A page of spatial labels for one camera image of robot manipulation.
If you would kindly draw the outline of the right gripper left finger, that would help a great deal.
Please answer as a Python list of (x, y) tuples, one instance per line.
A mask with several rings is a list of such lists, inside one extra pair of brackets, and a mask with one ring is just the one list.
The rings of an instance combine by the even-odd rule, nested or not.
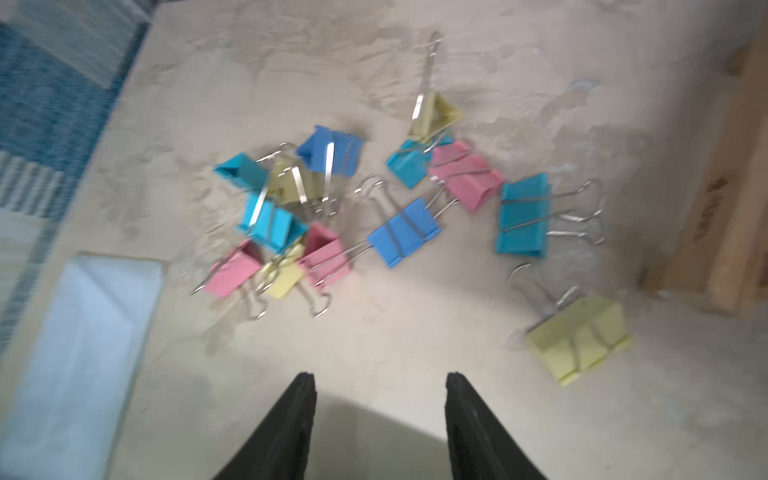
[(217, 479), (302, 479), (317, 403), (314, 375), (299, 373)]

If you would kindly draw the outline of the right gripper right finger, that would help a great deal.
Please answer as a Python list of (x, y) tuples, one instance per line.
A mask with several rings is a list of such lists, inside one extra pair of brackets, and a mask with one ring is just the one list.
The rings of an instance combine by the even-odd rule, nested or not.
[(463, 374), (449, 373), (446, 390), (448, 450), (455, 479), (545, 479)]

